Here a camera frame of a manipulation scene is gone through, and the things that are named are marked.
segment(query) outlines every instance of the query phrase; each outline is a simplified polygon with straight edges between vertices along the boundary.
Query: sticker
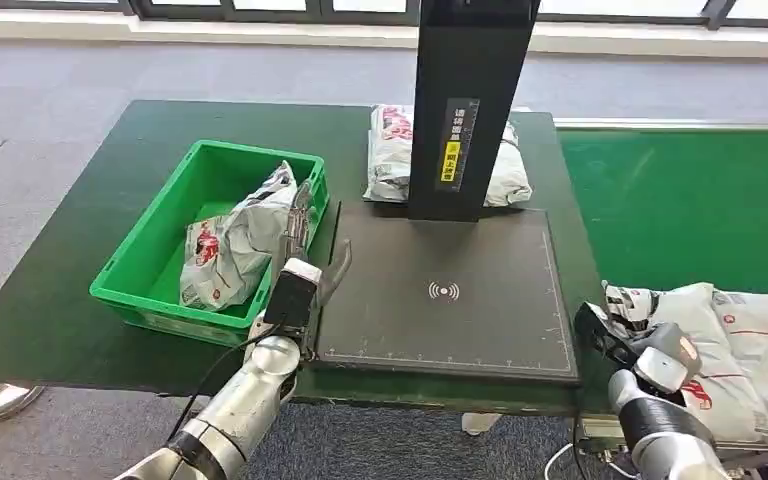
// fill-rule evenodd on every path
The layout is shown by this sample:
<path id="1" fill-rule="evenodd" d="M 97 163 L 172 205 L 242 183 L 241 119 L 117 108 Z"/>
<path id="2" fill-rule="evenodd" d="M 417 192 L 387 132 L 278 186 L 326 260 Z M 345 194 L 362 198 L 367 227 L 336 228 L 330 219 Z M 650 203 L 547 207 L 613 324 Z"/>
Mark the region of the sticker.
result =
<path id="1" fill-rule="evenodd" d="M 478 105 L 477 98 L 450 98 L 446 103 L 437 190 L 461 190 Z"/>
<path id="2" fill-rule="evenodd" d="M 690 340 L 688 340 L 687 337 L 681 337 L 679 343 L 681 343 L 681 348 L 684 349 L 685 353 L 690 355 L 691 359 L 696 360 L 696 358 L 699 357 L 699 354 L 696 353 L 696 347 L 690 343 Z"/>

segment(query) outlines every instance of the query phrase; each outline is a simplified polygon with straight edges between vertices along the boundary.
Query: yellow label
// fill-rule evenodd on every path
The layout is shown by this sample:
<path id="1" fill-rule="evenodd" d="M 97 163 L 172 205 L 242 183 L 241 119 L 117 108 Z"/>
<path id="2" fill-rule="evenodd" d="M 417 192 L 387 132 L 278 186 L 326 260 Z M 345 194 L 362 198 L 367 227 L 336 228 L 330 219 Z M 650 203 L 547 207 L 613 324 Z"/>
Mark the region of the yellow label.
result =
<path id="1" fill-rule="evenodd" d="M 446 152 L 443 157 L 443 171 L 440 172 L 441 182 L 454 182 L 455 170 L 458 166 L 458 155 L 461 153 L 461 142 L 446 142 Z"/>

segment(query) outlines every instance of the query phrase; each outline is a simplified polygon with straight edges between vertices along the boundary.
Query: black cable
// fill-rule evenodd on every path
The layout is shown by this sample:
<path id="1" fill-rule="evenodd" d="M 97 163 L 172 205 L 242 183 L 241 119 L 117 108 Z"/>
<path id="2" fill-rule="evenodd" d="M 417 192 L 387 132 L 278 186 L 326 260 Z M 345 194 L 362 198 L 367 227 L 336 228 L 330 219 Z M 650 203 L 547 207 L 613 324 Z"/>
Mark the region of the black cable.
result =
<path id="1" fill-rule="evenodd" d="M 273 325 L 269 327 L 269 330 L 261 333 L 260 335 L 254 336 L 245 342 L 237 345 L 236 347 L 231 348 L 227 352 L 223 353 L 222 356 L 220 356 L 218 359 L 216 359 L 215 362 L 213 362 L 213 365 L 207 370 L 207 373 L 204 374 L 203 377 L 201 377 L 201 381 L 199 382 L 198 387 L 196 387 L 195 392 L 190 396 L 190 401 L 187 402 L 187 405 L 184 407 L 184 410 L 181 412 L 181 416 L 178 417 L 178 421 L 175 422 L 175 427 L 172 428 L 172 433 L 169 434 L 169 438 L 166 439 L 168 442 L 169 440 L 172 440 L 172 437 L 175 436 L 176 433 L 178 433 L 178 429 L 181 428 L 181 424 L 184 423 L 184 420 L 187 418 L 187 414 L 190 413 L 190 410 L 193 408 L 193 404 L 196 402 L 196 398 L 201 394 L 202 390 L 204 389 L 205 385 L 207 385 L 207 381 L 210 380 L 210 376 L 213 374 L 213 371 L 216 370 L 219 365 L 222 364 L 222 362 L 225 361 L 226 358 L 228 358 L 232 353 L 239 352 L 243 348 L 251 345 L 252 343 L 257 343 L 264 338 L 272 335 L 275 333 L 278 328 L 281 326 L 281 324 Z"/>
<path id="2" fill-rule="evenodd" d="M 575 418 L 572 421 L 572 458 L 575 460 L 575 466 L 578 467 L 578 473 L 581 478 L 587 480 L 587 475 L 584 474 L 584 469 L 581 468 L 581 454 L 578 453 L 578 422 L 581 421 L 581 410 L 575 411 Z"/>

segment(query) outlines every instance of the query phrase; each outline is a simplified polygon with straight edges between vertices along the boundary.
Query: green table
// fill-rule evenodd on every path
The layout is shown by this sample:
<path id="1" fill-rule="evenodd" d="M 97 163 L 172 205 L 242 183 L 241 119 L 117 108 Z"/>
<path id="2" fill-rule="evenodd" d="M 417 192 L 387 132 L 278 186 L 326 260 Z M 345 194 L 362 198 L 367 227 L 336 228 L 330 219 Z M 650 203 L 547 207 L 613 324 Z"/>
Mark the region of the green table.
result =
<path id="1" fill-rule="evenodd" d="M 0 382 L 190 393 L 222 349 L 128 327 L 89 297 L 89 283 L 195 140 L 321 155 L 333 198 L 357 199 L 368 114 L 363 107 L 134 102 L 0 291 Z M 601 295 L 567 166 L 604 278 L 768 291 L 768 161 L 759 159 L 768 159 L 768 131 L 562 131 L 565 166 L 548 115 L 512 119 L 535 186 L 532 205 L 550 213 L 568 311 Z M 318 240 L 333 228 L 330 213 Z M 315 260 L 326 247 L 315 242 Z M 604 412 L 610 369 L 591 352 L 579 363 L 585 411 Z M 574 392 L 547 384 L 346 370 L 306 370 L 297 392 L 309 401 L 464 411 L 569 415 L 576 405 Z"/>

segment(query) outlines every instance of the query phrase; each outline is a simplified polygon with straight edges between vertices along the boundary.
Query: green plastic crate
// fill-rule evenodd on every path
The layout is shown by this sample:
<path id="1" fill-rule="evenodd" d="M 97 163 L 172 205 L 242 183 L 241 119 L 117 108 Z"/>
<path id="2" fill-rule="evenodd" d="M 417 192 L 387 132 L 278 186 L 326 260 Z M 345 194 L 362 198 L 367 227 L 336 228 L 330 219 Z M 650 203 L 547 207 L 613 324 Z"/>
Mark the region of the green plastic crate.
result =
<path id="1" fill-rule="evenodd" d="M 310 238 L 328 205 L 323 160 L 300 153 L 202 140 L 195 143 L 90 286 L 90 294 L 138 327 L 237 345 L 269 299 L 270 267 L 244 305 L 206 312 L 178 305 L 187 225 L 229 212 L 282 160 L 311 179 Z"/>

